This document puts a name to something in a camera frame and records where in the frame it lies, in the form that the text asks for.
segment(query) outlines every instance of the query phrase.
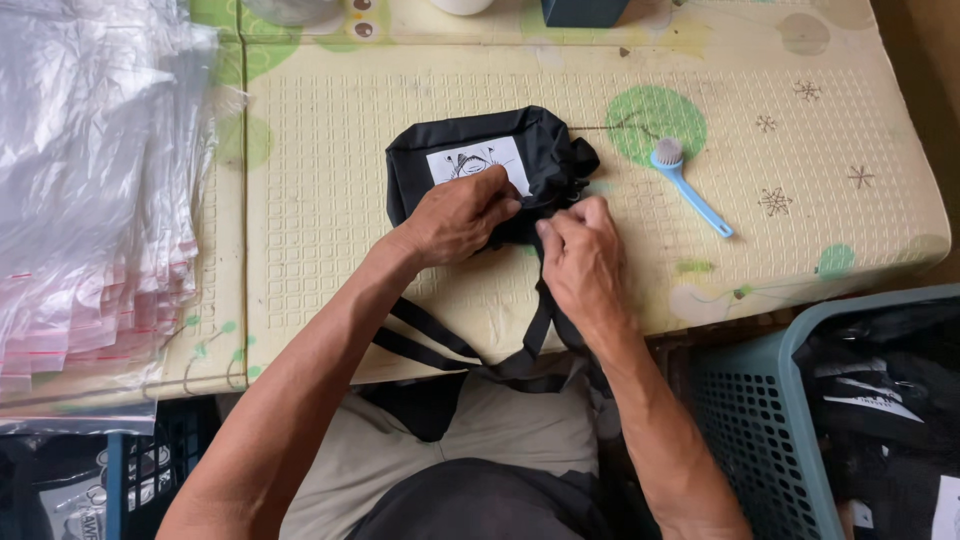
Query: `stack of plastic bags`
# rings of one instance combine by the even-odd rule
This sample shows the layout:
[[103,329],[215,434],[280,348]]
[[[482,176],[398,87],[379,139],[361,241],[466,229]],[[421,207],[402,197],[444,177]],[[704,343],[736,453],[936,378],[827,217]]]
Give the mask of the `stack of plastic bags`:
[[[217,47],[177,0],[0,0],[0,432],[50,426],[4,408],[35,373],[159,374],[196,295]],[[146,401],[52,430],[149,432]]]

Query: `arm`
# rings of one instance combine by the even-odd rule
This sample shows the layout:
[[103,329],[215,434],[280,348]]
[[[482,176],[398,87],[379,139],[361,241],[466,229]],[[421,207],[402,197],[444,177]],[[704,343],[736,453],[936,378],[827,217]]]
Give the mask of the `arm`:
[[751,538],[727,479],[623,303],[623,246],[606,200],[591,197],[537,225],[543,278],[610,381],[627,450],[663,538]]
[[160,540],[276,538],[373,335],[425,267],[464,260],[520,208],[503,167],[431,189],[290,341],[230,413]]

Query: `black shirt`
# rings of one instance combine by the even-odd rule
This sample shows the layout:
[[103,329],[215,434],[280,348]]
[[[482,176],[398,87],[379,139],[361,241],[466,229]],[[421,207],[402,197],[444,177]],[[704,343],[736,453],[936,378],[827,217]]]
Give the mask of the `black shirt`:
[[606,540],[590,496],[592,475],[464,458],[428,467],[392,487],[348,540],[403,538]]

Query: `person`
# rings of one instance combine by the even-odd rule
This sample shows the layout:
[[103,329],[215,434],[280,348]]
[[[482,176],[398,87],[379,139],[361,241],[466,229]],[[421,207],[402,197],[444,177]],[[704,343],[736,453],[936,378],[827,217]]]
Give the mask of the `person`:
[[[436,443],[349,391],[418,272],[482,248],[518,199],[499,165],[427,192],[239,400],[157,538],[611,537],[589,495],[596,440],[583,385],[532,395],[468,377]],[[663,538],[750,538],[624,303],[624,252],[606,201],[587,198],[537,229],[543,278],[610,381]]]

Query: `snowflake pattern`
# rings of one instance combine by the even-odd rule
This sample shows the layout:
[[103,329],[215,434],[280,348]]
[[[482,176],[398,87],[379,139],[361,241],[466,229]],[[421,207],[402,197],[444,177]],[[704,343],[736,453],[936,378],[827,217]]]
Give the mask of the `snowflake pattern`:
[[759,115],[756,118],[754,125],[760,128],[760,130],[764,133],[775,132],[777,130],[777,120],[774,120],[769,114]]
[[793,84],[793,93],[807,102],[820,101],[820,92],[823,90],[810,81],[797,81]]
[[867,187],[873,187],[872,185],[870,185],[870,179],[876,178],[876,176],[866,172],[867,170],[866,165],[860,165],[859,169],[851,165],[850,170],[853,172],[853,174],[851,174],[847,178],[851,180],[856,180],[857,189],[863,187],[864,185],[866,185]]
[[787,205],[792,202],[793,199],[783,194],[783,188],[778,187],[773,191],[764,189],[763,195],[756,203],[761,205],[763,209],[766,210],[768,216],[773,217],[774,214],[778,213],[789,215],[790,211],[787,209]]

